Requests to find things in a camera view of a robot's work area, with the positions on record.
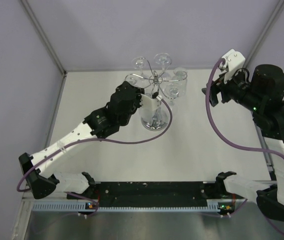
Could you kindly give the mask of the etched clear wine glass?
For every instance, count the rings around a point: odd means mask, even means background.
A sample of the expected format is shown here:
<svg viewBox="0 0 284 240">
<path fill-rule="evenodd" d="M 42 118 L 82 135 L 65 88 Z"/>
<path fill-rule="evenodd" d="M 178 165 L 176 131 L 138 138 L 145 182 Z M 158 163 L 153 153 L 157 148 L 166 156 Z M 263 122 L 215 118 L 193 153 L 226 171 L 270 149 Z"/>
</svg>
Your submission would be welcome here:
<svg viewBox="0 0 284 240">
<path fill-rule="evenodd" d="M 161 66 L 161 72 L 159 76 L 163 79 L 163 81 L 171 80 L 171 75 L 167 72 L 169 66 L 172 64 L 172 59 L 168 53 L 158 53 L 154 56 L 154 61 L 156 64 Z"/>
</svg>

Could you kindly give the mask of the clear ribbed glass tumbler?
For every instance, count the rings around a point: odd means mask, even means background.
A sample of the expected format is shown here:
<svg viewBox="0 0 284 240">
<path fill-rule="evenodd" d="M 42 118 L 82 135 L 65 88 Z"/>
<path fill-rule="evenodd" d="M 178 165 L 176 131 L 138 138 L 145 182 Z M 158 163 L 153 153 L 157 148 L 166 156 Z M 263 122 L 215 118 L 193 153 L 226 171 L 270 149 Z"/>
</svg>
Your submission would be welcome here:
<svg viewBox="0 0 284 240">
<path fill-rule="evenodd" d="M 172 94 L 175 97 L 182 97 L 186 93 L 188 72 L 185 68 L 177 67 L 174 69 L 173 73 Z"/>
</svg>

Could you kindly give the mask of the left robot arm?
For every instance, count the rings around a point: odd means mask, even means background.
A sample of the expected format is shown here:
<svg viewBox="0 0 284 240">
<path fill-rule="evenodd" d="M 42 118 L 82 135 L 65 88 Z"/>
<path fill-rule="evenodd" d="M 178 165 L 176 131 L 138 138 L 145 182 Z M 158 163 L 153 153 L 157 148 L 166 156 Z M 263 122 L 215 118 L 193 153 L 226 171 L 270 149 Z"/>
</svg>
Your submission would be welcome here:
<svg viewBox="0 0 284 240">
<path fill-rule="evenodd" d="M 85 148 L 84 140 L 105 139 L 128 125 L 141 106 L 144 92 L 143 88 L 124 81 L 106 106 L 94 110 L 66 136 L 39 152 L 23 153 L 18 160 L 33 197 L 43 199 L 63 192 L 92 197 L 95 182 L 88 173 L 61 173 L 57 169 Z"/>
</svg>

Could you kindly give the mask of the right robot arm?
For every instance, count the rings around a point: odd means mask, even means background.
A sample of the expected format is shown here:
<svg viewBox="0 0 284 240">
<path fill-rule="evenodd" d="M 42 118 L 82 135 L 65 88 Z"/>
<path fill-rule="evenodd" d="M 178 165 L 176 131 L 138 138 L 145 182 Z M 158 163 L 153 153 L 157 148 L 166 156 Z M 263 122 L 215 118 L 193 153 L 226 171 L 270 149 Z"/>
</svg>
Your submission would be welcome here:
<svg viewBox="0 0 284 240">
<path fill-rule="evenodd" d="M 272 156 L 276 184 L 268 185 L 222 172 L 216 178 L 215 192 L 221 198 L 236 194 L 254 202 L 269 219 L 284 222 L 284 72 L 272 64 L 261 64 L 253 73 L 241 68 L 226 78 L 219 75 L 202 89 L 209 96 L 206 109 L 219 102 L 235 101 L 252 113 L 253 122 L 266 142 L 264 152 Z"/>
</svg>

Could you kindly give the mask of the small clear wine glass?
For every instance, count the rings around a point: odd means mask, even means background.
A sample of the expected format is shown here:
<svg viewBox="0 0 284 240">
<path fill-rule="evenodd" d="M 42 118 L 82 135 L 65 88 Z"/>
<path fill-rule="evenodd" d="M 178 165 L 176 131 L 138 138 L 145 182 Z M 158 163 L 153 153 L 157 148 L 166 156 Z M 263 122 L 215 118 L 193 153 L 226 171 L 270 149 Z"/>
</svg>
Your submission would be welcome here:
<svg viewBox="0 0 284 240">
<path fill-rule="evenodd" d="M 140 111 L 141 121 L 145 124 L 153 124 L 162 120 L 161 110 L 156 111 L 141 110 Z"/>
</svg>

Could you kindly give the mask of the tall clear wine glass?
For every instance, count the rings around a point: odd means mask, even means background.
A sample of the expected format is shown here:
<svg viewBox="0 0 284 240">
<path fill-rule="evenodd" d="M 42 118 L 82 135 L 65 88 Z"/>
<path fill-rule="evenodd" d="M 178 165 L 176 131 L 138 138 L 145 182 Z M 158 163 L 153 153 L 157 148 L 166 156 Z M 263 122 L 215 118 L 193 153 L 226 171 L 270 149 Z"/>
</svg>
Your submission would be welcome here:
<svg viewBox="0 0 284 240">
<path fill-rule="evenodd" d="M 139 75 L 141 77 L 144 77 L 146 78 L 147 75 L 144 74 L 144 67 L 145 67 L 145 64 L 146 64 L 146 58 L 143 57 L 143 56 L 138 56 L 136 58 L 134 58 L 132 60 L 132 64 L 134 65 L 134 68 L 139 70 Z"/>
</svg>

